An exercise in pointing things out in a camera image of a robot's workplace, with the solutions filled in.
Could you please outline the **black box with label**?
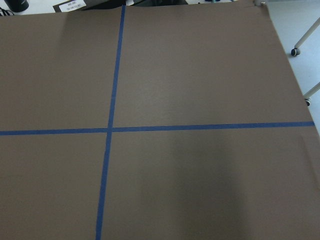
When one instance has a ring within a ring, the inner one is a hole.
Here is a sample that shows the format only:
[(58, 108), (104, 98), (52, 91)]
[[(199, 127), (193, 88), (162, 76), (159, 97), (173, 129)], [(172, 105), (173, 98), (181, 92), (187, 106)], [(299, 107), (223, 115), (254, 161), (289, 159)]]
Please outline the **black box with label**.
[(76, 10), (80, 10), (87, 7), (87, 4), (84, 0), (68, 0), (53, 6), (53, 9), (56, 13), (62, 12), (72, 12)]

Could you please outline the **black water bottle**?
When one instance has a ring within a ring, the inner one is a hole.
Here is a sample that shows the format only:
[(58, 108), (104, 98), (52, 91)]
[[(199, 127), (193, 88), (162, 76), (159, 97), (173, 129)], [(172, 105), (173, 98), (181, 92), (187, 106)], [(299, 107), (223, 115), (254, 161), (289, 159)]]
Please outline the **black water bottle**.
[(20, 13), (29, 8), (27, 0), (4, 0), (8, 8), (14, 13)]

